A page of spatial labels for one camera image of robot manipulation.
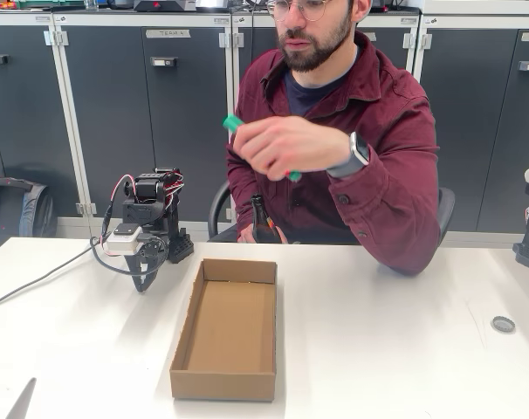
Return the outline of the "person's right hand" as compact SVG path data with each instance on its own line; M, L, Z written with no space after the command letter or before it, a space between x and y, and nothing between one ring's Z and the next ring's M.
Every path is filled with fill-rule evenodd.
M279 227L277 227L277 232L281 238L281 243L288 244L288 240L285 237L284 232ZM255 244L257 242L253 236L253 224L249 224L239 233L239 237L237 238L237 241L239 243L246 243L246 244Z

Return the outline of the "person's left hand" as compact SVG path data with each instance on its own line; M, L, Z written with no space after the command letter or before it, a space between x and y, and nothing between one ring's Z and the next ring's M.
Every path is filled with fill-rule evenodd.
M234 152L259 174L278 181L291 172L312 172L349 161L350 136L298 116L271 117L243 124Z

